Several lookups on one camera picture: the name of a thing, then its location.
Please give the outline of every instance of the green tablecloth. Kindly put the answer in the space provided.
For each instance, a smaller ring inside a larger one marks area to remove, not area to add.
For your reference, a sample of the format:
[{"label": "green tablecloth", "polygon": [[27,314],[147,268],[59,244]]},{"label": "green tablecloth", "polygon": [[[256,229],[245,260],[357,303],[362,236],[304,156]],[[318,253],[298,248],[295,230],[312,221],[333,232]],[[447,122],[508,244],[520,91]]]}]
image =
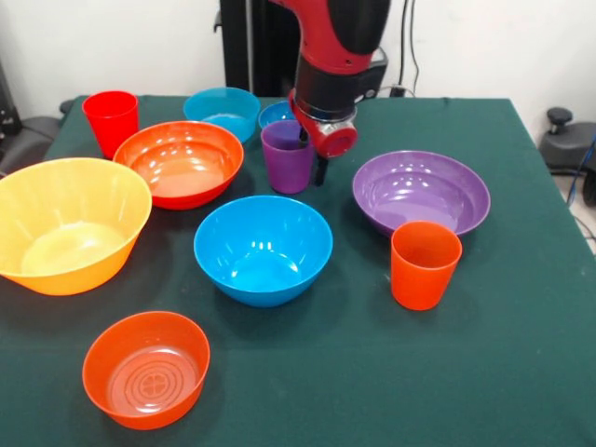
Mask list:
[{"label": "green tablecloth", "polygon": [[[142,125],[183,118],[183,98],[142,97]],[[80,112],[48,157],[98,156]],[[198,224],[224,202],[271,193],[258,138],[215,202],[153,210],[123,270],[78,296],[0,280],[0,433],[6,446],[576,446],[596,442],[594,262],[508,101],[374,100],[360,140],[327,182],[298,196],[334,233],[330,263],[302,297],[259,310],[217,292],[195,262]],[[464,238],[440,306],[409,312],[390,293],[389,248],[351,196],[379,153],[424,149],[476,170],[493,208]],[[135,432],[87,399],[91,342],[132,313],[168,309],[204,328],[212,362],[180,422]]]}]

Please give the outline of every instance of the cable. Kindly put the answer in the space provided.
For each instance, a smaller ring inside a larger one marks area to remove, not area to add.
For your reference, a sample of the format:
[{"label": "cable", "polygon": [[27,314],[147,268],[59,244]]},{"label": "cable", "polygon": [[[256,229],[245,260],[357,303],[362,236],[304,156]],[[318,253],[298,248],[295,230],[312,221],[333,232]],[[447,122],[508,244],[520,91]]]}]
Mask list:
[{"label": "cable", "polygon": [[592,157],[592,154],[594,153],[594,146],[596,146],[596,135],[594,135],[591,145],[589,146],[588,150],[584,154],[584,157],[581,159],[581,162],[579,163],[579,166],[577,167],[576,175],[574,176],[574,179],[571,182],[571,188],[569,188],[569,194],[567,195],[567,206],[568,207],[571,206],[571,204],[574,201],[574,198],[576,197],[577,178],[579,177],[581,170],[584,168],[584,165],[586,163],[588,163],[589,159]]},{"label": "cable", "polygon": [[416,8],[416,0],[412,0],[412,11],[410,15],[410,53],[412,53],[412,61],[413,66],[416,69],[416,75],[413,77],[413,96],[416,96],[416,85],[418,84],[418,76],[420,75],[420,67],[418,66],[418,61],[416,60],[416,53],[413,50],[413,13]]},{"label": "cable", "polygon": [[29,127],[29,126],[27,126],[27,125],[24,125],[24,124],[23,124],[23,125],[22,125],[22,128],[23,128],[23,129],[30,130],[31,132],[33,132],[33,133],[36,133],[37,135],[41,135],[42,137],[46,137],[46,138],[48,138],[48,139],[50,139],[50,140],[52,140],[52,141],[56,140],[56,137],[52,137],[51,135],[49,135],[49,134],[47,134],[47,133],[45,133],[45,132],[42,132],[41,130],[37,130],[37,129],[35,129],[35,128],[31,128],[31,127]]},{"label": "cable", "polygon": [[403,68],[405,65],[405,52],[406,52],[406,16],[408,13],[408,1],[403,0],[403,10],[401,11],[401,54],[400,54],[400,79],[398,80],[398,84],[401,85],[403,83]]},{"label": "cable", "polygon": [[[552,175],[553,177],[569,177],[569,176],[574,176],[577,173],[577,169],[571,169],[571,168],[554,168],[554,169],[549,169],[550,175]],[[585,177],[586,174],[584,174],[583,172],[579,173],[579,177]]]},{"label": "cable", "polygon": [[579,219],[577,216],[574,216],[577,220],[577,222],[584,227],[584,229],[586,230],[586,232],[588,233],[588,235],[586,236],[586,239],[592,239],[592,240],[596,240],[596,236],[594,236],[594,233],[592,232],[592,230],[589,229],[589,227],[584,223],[584,221],[582,221],[581,219]]}]

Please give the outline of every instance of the small blue bowl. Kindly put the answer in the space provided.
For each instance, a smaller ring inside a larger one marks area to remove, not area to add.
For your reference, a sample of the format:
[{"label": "small blue bowl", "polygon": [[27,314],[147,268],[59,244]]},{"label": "small blue bowl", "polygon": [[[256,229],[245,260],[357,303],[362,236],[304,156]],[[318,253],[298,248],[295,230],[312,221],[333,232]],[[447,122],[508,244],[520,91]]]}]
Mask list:
[{"label": "small blue bowl", "polygon": [[283,305],[305,291],[329,261],[327,221],[280,196],[249,196],[222,205],[195,234],[195,256],[225,294],[245,305]]},{"label": "small blue bowl", "polygon": [[223,87],[199,91],[184,102],[184,116],[232,132],[245,142],[254,133],[261,102],[249,91]]},{"label": "small blue bowl", "polygon": [[259,126],[261,126],[261,129],[264,129],[270,124],[283,121],[284,119],[296,119],[291,112],[290,103],[288,101],[276,102],[265,107],[259,114]]}]

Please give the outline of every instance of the white wall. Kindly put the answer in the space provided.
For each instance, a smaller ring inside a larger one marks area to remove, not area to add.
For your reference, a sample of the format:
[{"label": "white wall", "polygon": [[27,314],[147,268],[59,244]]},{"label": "white wall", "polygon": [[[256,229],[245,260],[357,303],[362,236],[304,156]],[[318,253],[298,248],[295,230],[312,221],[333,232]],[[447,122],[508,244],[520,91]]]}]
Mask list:
[{"label": "white wall", "polygon": [[[387,83],[398,78],[401,6],[393,1],[383,40]],[[417,0],[417,92],[511,98],[535,139],[553,105],[596,121],[594,17],[594,0]],[[411,86],[410,61],[408,68]]]},{"label": "white wall", "polygon": [[0,0],[0,59],[20,114],[107,88],[181,95],[224,85],[219,0]]},{"label": "white wall", "polygon": [[[0,0],[0,58],[24,116],[81,93],[224,83],[218,0]],[[383,45],[397,79],[401,1]],[[419,96],[509,97],[534,137],[555,104],[596,119],[594,0],[417,0]],[[411,85],[412,65],[405,83]]]}]

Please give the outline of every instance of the bowl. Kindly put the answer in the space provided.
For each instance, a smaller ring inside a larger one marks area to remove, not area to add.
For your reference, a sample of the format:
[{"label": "bowl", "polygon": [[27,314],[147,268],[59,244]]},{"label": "bowl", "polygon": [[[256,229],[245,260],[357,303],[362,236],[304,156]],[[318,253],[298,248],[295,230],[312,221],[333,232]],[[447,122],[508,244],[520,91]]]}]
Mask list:
[{"label": "bowl", "polygon": [[296,119],[291,112],[290,103],[288,101],[276,102],[265,107],[259,114],[259,126],[264,129],[270,124],[286,119]]},{"label": "bowl", "polygon": [[332,230],[318,212],[280,196],[226,203],[195,235],[203,271],[223,293],[255,307],[300,295],[329,261],[332,246]]},{"label": "bowl", "polygon": [[354,176],[354,198],[374,227],[391,236],[409,221],[431,221],[463,235],[484,221],[491,196],[480,176],[448,156],[390,152]]},{"label": "bowl", "polygon": [[149,184],[154,205],[190,210],[210,202],[238,174],[244,150],[225,129],[174,121],[143,129],[118,148],[114,161]]},{"label": "bowl", "polygon": [[0,180],[0,275],[47,295],[94,289],[120,270],[151,212],[133,170],[63,158]]},{"label": "bowl", "polygon": [[199,91],[184,102],[184,116],[228,129],[241,142],[251,137],[261,102],[241,88],[210,88]]},{"label": "bowl", "polygon": [[83,363],[83,387],[118,424],[151,430],[195,405],[209,363],[209,341],[194,321],[144,312],[118,321],[93,343]]}]

